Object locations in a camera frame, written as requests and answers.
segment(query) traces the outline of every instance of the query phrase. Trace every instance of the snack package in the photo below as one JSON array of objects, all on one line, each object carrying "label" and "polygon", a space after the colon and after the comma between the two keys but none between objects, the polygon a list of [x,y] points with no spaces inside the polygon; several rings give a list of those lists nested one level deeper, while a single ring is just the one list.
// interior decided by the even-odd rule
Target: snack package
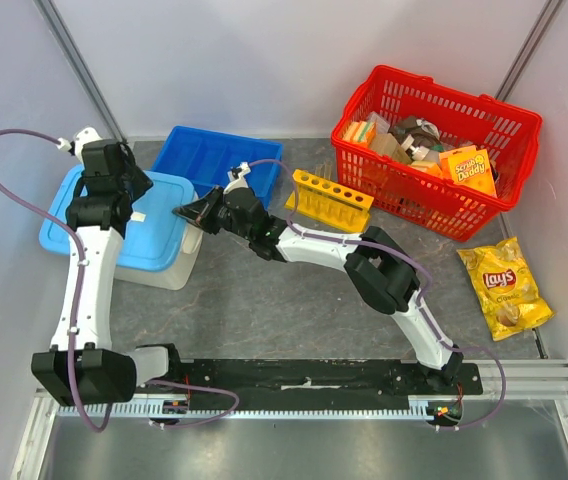
[{"label": "snack package", "polygon": [[539,327],[553,316],[522,255],[517,238],[495,247],[458,250],[493,340]]},{"label": "snack package", "polygon": [[477,150],[475,145],[451,150],[440,154],[440,163],[445,178],[452,179],[458,185],[497,196],[486,150]]}]

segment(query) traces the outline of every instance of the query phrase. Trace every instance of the yellow test tube rack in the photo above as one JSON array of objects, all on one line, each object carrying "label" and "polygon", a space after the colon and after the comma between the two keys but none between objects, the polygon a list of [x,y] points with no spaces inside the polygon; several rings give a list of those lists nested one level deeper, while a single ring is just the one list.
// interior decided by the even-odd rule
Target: yellow test tube rack
[{"label": "yellow test tube rack", "polygon": [[[293,180],[300,192],[298,212],[349,233],[363,232],[368,225],[373,197],[304,170],[295,170]],[[295,192],[286,208],[292,210],[294,204]]]}]

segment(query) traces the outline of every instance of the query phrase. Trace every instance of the red plastic basket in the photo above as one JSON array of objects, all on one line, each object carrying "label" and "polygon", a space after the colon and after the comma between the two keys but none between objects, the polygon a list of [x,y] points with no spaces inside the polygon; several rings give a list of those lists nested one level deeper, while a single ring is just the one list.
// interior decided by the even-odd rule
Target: red plastic basket
[{"label": "red plastic basket", "polygon": [[[391,125],[409,115],[440,130],[441,140],[471,141],[496,161],[497,198],[455,185],[342,140],[352,121],[377,112]],[[531,174],[542,118],[488,95],[475,97],[387,66],[377,66],[355,91],[331,135],[339,182],[375,198],[374,205],[465,242],[495,215],[517,203]]]}]

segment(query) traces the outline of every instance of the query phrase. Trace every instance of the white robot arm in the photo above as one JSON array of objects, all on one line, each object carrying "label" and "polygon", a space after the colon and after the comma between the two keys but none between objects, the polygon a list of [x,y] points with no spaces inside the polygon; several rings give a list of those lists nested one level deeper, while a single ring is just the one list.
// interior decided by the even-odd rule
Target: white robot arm
[{"label": "white robot arm", "polygon": [[[276,246],[286,262],[314,263],[347,273],[345,268],[347,257],[354,254],[358,246],[346,243],[346,241],[362,240],[361,233],[327,233],[304,228],[300,225],[296,225],[295,228],[304,232],[305,236],[300,236],[290,227],[287,227],[280,235]],[[308,237],[308,234],[330,236],[336,242],[329,243],[326,240],[316,240]],[[440,370],[447,364],[452,352],[438,341],[423,314],[417,308],[416,299],[418,295],[419,290],[415,290],[407,302],[406,311],[396,310],[391,316],[413,346],[417,361],[428,368]],[[440,333],[441,341],[452,347],[453,342],[443,332],[440,331]]]},{"label": "white robot arm", "polygon": [[126,402],[136,386],[161,377],[169,369],[170,348],[146,346],[123,355],[111,350],[109,313],[113,276],[133,202],[153,183],[135,165],[133,155],[121,142],[102,140],[90,127],[74,142],[65,143],[84,163],[66,211],[67,224],[84,246],[83,281],[78,305],[73,305],[80,271],[77,246],[69,238],[70,256],[64,304],[48,352],[36,353],[31,371],[65,406],[73,405],[68,379],[69,321],[77,307],[74,351],[80,397],[85,404]]}]

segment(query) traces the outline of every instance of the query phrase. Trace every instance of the chip bag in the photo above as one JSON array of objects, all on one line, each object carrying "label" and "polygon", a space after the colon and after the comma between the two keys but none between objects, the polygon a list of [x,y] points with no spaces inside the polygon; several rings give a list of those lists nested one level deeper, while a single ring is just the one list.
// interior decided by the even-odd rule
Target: chip bag
[{"label": "chip bag", "polygon": [[517,238],[495,247],[458,250],[493,340],[539,327],[553,316],[522,255]]}]

